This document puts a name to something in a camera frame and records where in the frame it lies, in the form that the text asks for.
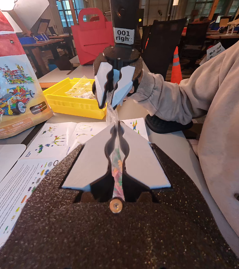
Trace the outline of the person's right forearm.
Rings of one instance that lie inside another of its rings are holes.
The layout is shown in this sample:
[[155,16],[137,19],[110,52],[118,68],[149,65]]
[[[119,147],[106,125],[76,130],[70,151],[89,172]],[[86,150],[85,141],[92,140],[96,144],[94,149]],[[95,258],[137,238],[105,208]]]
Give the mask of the person's right forearm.
[[150,116],[186,125],[209,110],[217,88],[205,82],[203,76],[191,76],[180,84],[170,83],[160,74],[144,73],[130,98]]

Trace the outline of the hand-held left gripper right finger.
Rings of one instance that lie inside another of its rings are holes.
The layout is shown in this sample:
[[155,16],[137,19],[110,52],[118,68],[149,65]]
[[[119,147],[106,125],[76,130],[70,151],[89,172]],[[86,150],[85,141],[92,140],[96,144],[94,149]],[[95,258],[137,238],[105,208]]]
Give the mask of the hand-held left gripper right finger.
[[159,156],[143,136],[124,122],[118,122],[119,144],[124,160],[122,164],[122,189],[126,202],[136,202],[143,192],[171,190]]

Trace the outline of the yellow plastic bin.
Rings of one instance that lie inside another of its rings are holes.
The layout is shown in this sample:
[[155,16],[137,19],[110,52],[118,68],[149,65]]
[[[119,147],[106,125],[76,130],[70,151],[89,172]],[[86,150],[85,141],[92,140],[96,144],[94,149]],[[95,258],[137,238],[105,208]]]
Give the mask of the yellow plastic bin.
[[73,98],[65,95],[72,86],[79,81],[79,78],[66,78],[57,84],[44,90],[47,103],[55,113],[82,116],[93,119],[103,119],[107,107],[99,109],[96,99]]

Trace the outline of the white table with wooden edge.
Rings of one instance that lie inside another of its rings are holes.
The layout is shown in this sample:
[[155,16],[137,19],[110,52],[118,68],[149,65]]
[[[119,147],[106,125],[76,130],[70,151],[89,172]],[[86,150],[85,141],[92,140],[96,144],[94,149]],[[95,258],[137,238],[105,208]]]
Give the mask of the white table with wooden edge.
[[74,70],[59,70],[58,68],[47,73],[38,79],[41,88],[49,88],[66,78],[82,78],[85,76],[88,79],[94,79],[93,65],[80,65]]

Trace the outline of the white printed paper sign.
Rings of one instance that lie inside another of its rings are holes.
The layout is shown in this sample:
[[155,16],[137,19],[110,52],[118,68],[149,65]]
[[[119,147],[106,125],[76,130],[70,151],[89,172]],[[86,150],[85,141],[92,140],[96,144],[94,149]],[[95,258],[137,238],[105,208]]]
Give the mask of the white printed paper sign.
[[210,46],[206,51],[206,61],[209,61],[223,51],[225,51],[225,48],[222,46],[221,42],[218,42],[214,46]]

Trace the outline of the person's right hand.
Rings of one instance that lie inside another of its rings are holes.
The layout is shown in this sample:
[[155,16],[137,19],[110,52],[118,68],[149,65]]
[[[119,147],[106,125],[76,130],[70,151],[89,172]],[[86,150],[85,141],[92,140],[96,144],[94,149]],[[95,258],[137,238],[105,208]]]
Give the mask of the person's right hand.
[[132,86],[132,91],[136,91],[141,80],[142,80],[142,77],[143,77],[143,70],[141,71],[141,73],[139,74],[139,76],[135,79],[135,81],[133,82],[133,86]]

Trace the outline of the red and tan toy box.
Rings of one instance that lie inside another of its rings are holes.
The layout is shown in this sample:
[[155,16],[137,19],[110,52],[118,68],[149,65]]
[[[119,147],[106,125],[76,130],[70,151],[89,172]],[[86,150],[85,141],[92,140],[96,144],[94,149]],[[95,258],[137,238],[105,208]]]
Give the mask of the red and tan toy box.
[[52,116],[30,61],[0,11],[0,139],[15,136]]

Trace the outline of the clear plastic parts bag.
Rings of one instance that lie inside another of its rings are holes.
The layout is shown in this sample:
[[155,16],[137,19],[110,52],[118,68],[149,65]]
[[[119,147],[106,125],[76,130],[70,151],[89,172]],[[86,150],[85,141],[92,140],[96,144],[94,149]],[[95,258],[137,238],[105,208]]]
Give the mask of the clear plastic parts bag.
[[96,99],[92,92],[92,84],[90,79],[83,76],[79,81],[71,87],[65,95],[72,98],[83,98],[83,99]]
[[108,95],[107,100],[107,114],[106,114],[106,123],[107,126],[113,125],[116,130],[115,142],[113,146],[113,150],[110,154],[111,160],[111,173],[114,178],[114,190],[113,190],[113,198],[120,198],[125,201],[123,188],[122,188],[122,159],[124,158],[124,154],[120,149],[119,142],[119,133],[118,133],[118,113],[116,109],[113,109],[111,106],[111,94]]

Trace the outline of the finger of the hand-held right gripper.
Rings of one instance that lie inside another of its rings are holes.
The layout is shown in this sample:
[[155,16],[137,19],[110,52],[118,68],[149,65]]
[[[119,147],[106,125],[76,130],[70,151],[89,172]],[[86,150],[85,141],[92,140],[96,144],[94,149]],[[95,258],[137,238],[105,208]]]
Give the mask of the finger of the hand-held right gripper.
[[135,73],[134,66],[125,66],[120,70],[121,78],[112,91],[111,106],[116,109],[119,104],[123,103],[124,98],[130,92],[133,86],[133,75]]
[[94,95],[99,109],[103,109],[107,93],[112,89],[113,67],[108,62],[94,63]]

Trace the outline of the fold-out instruction booklet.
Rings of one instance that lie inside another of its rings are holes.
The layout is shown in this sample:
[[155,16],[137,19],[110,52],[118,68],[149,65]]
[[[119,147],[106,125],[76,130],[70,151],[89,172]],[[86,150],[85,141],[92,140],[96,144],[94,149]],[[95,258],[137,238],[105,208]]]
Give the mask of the fold-out instruction booklet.
[[0,181],[0,249],[43,178],[72,150],[107,126],[106,122],[44,124],[13,168]]

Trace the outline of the white light panel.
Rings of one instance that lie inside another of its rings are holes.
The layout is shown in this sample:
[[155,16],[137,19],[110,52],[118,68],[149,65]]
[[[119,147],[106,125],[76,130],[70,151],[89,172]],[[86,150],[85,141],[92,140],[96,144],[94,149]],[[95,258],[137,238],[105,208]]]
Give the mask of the white light panel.
[[0,10],[16,33],[30,33],[48,6],[48,0],[0,0]]

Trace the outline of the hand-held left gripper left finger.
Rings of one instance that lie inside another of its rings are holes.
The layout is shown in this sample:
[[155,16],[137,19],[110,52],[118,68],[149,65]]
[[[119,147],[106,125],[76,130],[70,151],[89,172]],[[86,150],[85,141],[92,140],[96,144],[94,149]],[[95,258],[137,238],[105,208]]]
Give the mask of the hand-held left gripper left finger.
[[116,127],[111,124],[85,142],[61,188],[90,192],[100,202],[110,200],[115,184],[110,155],[114,151],[116,137]]

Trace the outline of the orange traffic cone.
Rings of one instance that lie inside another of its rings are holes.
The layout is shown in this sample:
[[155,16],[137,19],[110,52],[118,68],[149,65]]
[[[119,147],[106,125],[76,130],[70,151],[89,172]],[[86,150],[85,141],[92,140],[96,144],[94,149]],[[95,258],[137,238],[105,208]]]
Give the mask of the orange traffic cone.
[[178,47],[176,47],[173,55],[173,65],[170,82],[180,84],[181,80],[182,80],[181,66],[178,56]]

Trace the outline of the black mesh chair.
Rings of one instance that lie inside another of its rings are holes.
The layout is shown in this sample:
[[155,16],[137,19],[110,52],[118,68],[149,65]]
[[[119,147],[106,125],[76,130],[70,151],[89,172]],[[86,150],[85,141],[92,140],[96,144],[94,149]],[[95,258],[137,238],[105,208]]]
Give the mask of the black mesh chair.
[[166,78],[168,67],[179,44],[187,18],[154,21],[150,27],[142,58],[151,73]]

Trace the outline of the red felt bag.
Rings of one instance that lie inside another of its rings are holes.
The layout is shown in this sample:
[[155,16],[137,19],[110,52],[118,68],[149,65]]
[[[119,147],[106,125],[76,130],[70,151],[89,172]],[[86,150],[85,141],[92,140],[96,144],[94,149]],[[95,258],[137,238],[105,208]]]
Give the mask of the red felt bag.
[[[98,21],[84,22],[84,15],[99,17]],[[98,8],[85,8],[79,12],[78,24],[71,26],[75,48],[81,65],[93,64],[99,53],[114,45],[112,22],[106,21]]]

